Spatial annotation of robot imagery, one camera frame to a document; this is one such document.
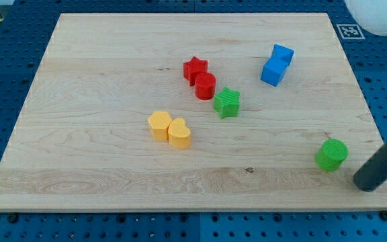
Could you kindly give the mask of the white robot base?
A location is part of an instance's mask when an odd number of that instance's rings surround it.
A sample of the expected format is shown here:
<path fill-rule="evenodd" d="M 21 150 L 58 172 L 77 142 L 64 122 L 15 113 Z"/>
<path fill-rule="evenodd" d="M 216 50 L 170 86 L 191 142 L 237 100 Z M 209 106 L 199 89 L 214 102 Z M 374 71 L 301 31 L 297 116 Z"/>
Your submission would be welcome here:
<path fill-rule="evenodd" d="M 387 36 L 387 0 L 344 0 L 344 3 L 363 29 Z"/>

